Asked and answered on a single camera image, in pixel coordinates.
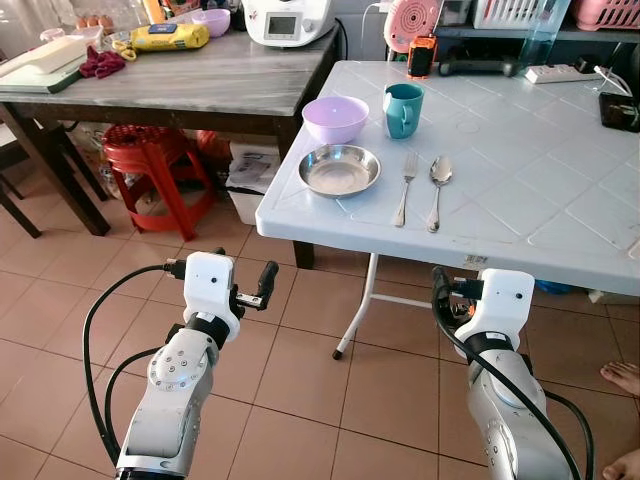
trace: pink fan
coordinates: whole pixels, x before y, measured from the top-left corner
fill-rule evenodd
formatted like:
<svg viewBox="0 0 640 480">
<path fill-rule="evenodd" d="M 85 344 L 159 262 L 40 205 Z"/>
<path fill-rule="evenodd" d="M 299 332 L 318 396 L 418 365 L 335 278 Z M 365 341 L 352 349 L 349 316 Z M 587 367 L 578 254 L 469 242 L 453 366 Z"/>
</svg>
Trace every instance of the pink fan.
<svg viewBox="0 0 640 480">
<path fill-rule="evenodd" d="M 415 37 L 433 33 L 438 11 L 438 0 L 395 0 L 384 24 L 384 39 L 389 48 L 408 53 Z"/>
</svg>

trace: red cloth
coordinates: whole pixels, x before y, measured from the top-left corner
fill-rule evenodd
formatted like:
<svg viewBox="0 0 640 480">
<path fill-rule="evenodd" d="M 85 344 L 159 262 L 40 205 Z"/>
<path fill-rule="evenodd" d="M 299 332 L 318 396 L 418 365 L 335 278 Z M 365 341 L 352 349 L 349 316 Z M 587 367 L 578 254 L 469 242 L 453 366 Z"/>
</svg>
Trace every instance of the red cloth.
<svg viewBox="0 0 640 480">
<path fill-rule="evenodd" d="M 115 52 L 98 53 L 93 46 L 87 47 L 87 61 L 80 65 L 83 77 L 108 77 L 112 73 L 122 70 L 127 62 Z"/>
</svg>

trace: gray wooden table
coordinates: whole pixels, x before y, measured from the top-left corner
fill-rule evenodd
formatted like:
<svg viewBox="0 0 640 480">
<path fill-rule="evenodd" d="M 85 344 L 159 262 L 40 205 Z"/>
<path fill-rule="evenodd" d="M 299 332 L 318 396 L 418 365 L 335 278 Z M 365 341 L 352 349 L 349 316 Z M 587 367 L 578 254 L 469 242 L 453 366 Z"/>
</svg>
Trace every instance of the gray wooden table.
<svg viewBox="0 0 640 480">
<path fill-rule="evenodd" d="M 302 106 L 317 96 L 336 60 L 337 32 L 296 49 L 229 32 L 199 50 L 143 53 L 110 77 L 82 79 L 57 94 L 0 93 L 0 118 L 89 231 L 104 235 L 109 225 L 33 119 L 273 135 L 284 158 Z M 296 245 L 300 266 L 310 266 L 312 251 Z"/>
</svg>

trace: fork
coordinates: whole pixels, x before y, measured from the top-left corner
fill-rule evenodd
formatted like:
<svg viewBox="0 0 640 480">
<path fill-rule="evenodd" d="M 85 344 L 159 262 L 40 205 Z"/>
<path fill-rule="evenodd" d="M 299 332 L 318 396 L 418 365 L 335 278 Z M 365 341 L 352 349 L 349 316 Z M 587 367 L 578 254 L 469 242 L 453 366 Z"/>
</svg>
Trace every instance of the fork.
<svg viewBox="0 0 640 480">
<path fill-rule="evenodd" d="M 394 225 L 396 227 L 404 227 L 405 221 L 405 206 L 407 204 L 407 192 L 409 191 L 409 184 L 411 180 L 418 174 L 418 155 L 413 152 L 407 155 L 407 160 L 404 163 L 404 190 L 402 191 L 402 200 L 398 207 L 398 213 L 396 213 L 396 220 Z"/>
</svg>

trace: spoon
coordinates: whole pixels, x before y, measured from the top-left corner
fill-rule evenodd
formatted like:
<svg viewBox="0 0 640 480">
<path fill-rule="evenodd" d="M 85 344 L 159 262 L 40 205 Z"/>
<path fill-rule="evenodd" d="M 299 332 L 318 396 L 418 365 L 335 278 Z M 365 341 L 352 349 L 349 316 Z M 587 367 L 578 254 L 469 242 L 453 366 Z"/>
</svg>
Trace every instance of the spoon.
<svg viewBox="0 0 640 480">
<path fill-rule="evenodd" d="M 436 233 L 440 228 L 440 214 L 438 213 L 440 187 L 449 183 L 453 176 L 453 166 L 451 165 L 449 157 L 445 155 L 437 157 L 433 165 L 431 165 L 429 176 L 431 177 L 431 181 L 436 185 L 436 198 L 433 201 L 433 207 L 427 219 L 427 229 L 431 233 Z"/>
</svg>

